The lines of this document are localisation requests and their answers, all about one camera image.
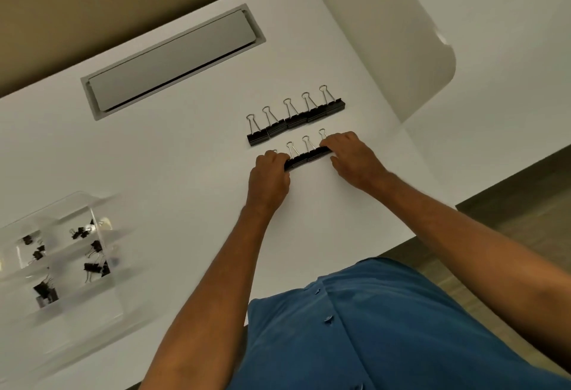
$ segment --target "row of binder clips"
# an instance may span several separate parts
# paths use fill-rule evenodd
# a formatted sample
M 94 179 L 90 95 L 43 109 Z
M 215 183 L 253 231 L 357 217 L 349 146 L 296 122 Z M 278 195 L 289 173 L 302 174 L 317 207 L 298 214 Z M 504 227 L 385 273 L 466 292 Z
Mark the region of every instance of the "row of binder clips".
M 319 90 L 323 93 L 324 104 L 315 104 L 315 102 L 311 99 L 309 92 L 304 92 L 302 94 L 302 98 L 305 100 L 305 105 L 307 107 L 305 112 L 297 112 L 297 109 L 294 107 L 291 98 L 286 98 L 283 101 L 287 108 L 289 117 L 286 119 L 278 120 L 269 110 L 269 106 L 265 106 L 262 109 L 262 112 L 266 114 L 266 118 L 268 119 L 268 126 L 265 128 L 260 128 L 256 122 L 256 115 L 253 113 L 250 113 L 248 116 L 246 116 L 246 119 L 250 122 L 250 134 L 247 136 L 250 146 L 253 147 L 254 145 L 268 141 L 270 138 L 277 136 L 286 130 L 317 121 L 318 119 L 324 118 L 326 116 L 331 116 L 332 114 L 345 109 L 345 102 L 341 98 L 336 100 L 331 95 L 331 92 L 327 90 L 327 85 L 321 85 Z
M 319 130 L 319 135 L 322 139 L 327 137 L 327 133 L 325 132 L 325 128 Z M 314 160 L 320 159 L 325 154 L 329 154 L 332 152 L 328 147 L 315 147 L 310 141 L 309 136 L 303 136 L 302 141 L 305 143 L 306 152 L 299 154 L 297 149 L 294 147 L 293 142 L 288 142 L 286 144 L 287 148 L 289 149 L 289 154 L 291 158 L 286 161 L 284 164 L 284 170 L 287 172 L 288 170 L 295 169 L 296 167 L 300 167 L 302 164 L 312 162 Z

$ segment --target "person's left hand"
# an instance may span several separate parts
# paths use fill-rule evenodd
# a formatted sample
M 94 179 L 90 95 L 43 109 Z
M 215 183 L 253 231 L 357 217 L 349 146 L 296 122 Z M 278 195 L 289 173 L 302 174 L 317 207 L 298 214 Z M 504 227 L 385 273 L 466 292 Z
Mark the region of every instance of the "person's left hand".
M 256 167 L 250 172 L 246 206 L 272 216 L 282 205 L 289 192 L 289 172 L 284 163 L 289 155 L 266 151 L 256 159 Z

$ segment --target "person's right hand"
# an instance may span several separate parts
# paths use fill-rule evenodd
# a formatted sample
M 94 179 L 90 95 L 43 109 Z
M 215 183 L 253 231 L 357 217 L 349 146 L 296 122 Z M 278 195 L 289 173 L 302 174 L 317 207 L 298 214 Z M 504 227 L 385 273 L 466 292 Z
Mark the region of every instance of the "person's right hand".
M 373 194 L 379 182 L 388 174 L 372 149 L 352 131 L 332 134 L 323 139 L 319 146 L 330 148 L 335 153 L 331 163 L 338 174 L 366 193 Z

